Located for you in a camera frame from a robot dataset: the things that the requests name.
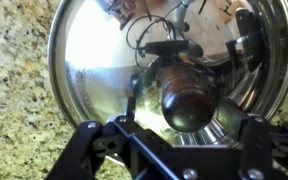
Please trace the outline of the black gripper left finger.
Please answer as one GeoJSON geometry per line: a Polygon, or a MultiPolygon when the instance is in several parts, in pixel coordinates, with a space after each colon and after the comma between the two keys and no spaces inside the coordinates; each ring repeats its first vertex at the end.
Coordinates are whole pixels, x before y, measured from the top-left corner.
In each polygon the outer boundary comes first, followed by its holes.
{"type": "Polygon", "coordinates": [[[95,180],[107,156],[118,156],[135,180],[198,180],[198,171],[180,160],[175,149],[134,121],[135,99],[124,115],[103,125],[81,123],[46,176],[46,180],[95,180]]]}

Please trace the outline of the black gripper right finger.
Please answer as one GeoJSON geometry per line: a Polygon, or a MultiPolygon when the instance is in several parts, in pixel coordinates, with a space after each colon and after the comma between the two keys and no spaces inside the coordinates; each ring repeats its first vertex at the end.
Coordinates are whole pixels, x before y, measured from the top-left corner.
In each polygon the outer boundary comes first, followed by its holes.
{"type": "Polygon", "coordinates": [[[288,121],[274,126],[227,98],[220,101],[217,113],[226,133],[242,145],[242,180],[288,180],[288,121]]]}

